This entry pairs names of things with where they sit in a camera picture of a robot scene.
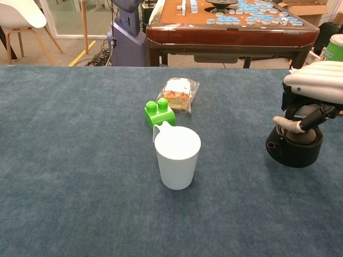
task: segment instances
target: green object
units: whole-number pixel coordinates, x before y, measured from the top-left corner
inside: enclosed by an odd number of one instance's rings
[[[343,62],[343,34],[336,34],[330,38],[324,57],[328,61]]]
[[[167,121],[170,125],[176,125],[176,118],[173,110],[168,105],[168,100],[160,98],[157,103],[149,101],[146,103],[145,119],[152,129],[154,125],[162,125],[162,122]]]

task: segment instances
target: white chair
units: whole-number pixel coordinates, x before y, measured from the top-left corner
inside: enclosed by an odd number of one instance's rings
[[[0,0],[0,26],[10,29],[5,33],[7,57],[9,64],[12,64],[10,34],[18,33],[21,56],[24,56],[21,32],[32,32],[38,40],[45,54],[48,56],[52,65],[55,65],[47,48],[43,44],[38,34],[32,28],[42,28],[47,31],[57,48],[63,53],[62,48],[52,36],[47,27],[47,20],[34,0]]]

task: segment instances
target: cup handle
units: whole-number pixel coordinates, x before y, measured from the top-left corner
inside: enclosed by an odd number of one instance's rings
[[[162,125],[155,124],[153,128],[153,132],[152,132],[152,142],[153,143],[155,142],[155,138],[158,133],[160,133],[163,130],[168,129],[169,127],[171,127],[171,125],[167,121],[162,122]]]

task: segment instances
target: green lego brick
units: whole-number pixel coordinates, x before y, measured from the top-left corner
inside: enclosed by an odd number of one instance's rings
[[[162,125],[162,122],[167,121],[170,125],[176,125],[176,118],[173,110],[168,105],[168,100],[160,98],[157,103],[149,101],[146,103],[145,119],[148,122],[151,129],[154,125]]]

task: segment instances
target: chair leg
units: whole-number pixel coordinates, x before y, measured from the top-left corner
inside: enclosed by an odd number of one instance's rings
[[[18,37],[19,37],[19,45],[20,45],[21,56],[24,57],[23,42],[21,40],[21,33],[20,32],[18,32]]]
[[[11,54],[11,41],[10,41],[10,34],[12,31],[6,32],[6,48],[7,48],[7,59],[9,64],[12,64],[12,54]]]
[[[59,51],[63,54],[63,50],[62,48],[59,46],[57,40],[53,37],[53,35],[51,34],[50,30],[48,29],[47,25],[44,26],[46,32],[49,34],[49,36],[51,37],[52,41],[55,43],[55,45],[57,46],[57,48],[59,49]]]
[[[35,35],[35,37],[36,37],[38,43],[41,45],[41,48],[43,49],[43,51],[45,52],[45,54],[48,56],[51,65],[52,65],[52,66],[55,66],[55,62],[54,62],[53,58],[51,57],[51,55],[50,55],[48,49],[47,49],[47,48],[45,47],[45,45],[43,44],[41,38],[38,36],[38,34],[37,34],[34,30],[32,30],[32,29],[28,29],[28,30],[31,31],[31,32]]]

